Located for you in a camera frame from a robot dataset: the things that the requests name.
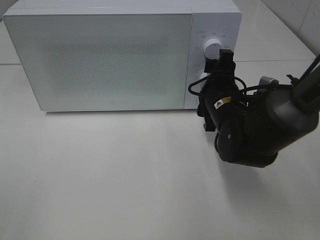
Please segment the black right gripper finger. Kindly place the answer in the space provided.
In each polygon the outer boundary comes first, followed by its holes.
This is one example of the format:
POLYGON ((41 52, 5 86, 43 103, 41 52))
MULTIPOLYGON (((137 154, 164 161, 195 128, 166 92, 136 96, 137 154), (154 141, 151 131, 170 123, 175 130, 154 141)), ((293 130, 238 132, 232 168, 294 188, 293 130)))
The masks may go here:
POLYGON ((234 62, 234 52, 230 49, 219 50, 219 60, 216 65, 216 73, 234 75, 236 63, 234 62))
POLYGON ((218 60, 217 59, 209 59, 209 58, 206 58, 205 59, 205 67, 204 67, 204 73, 206 74, 211 74, 216 66, 218 64, 218 60))

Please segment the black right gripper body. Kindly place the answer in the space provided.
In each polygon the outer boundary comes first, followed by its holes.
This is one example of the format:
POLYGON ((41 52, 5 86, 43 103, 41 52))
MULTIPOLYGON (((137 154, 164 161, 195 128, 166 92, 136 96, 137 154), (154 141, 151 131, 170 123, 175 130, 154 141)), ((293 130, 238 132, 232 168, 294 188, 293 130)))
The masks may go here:
POLYGON ((218 74, 215 70, 207 77, 203 88, 197 93, 199 105, 197 115, 204 118, 206 132, 243 132, 243 118, 247 110, 246 95, 237 83, 245 82, 234 75, 218 74))

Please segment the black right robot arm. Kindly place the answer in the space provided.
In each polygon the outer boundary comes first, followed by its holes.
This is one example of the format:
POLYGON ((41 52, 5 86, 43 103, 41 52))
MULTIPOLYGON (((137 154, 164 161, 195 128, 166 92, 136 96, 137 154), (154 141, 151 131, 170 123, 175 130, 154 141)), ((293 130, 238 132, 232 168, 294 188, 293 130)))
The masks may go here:
POLYGON ((320 122, 320 60, 316 58, 290 84, 263 76, 244 86, 235 76, 231 50, 205 61, 198 80, 197 115, 204 130, 214 132, 214 148, 224 162, 255 168, 272 164, 279 151, 314 131, 320 122))

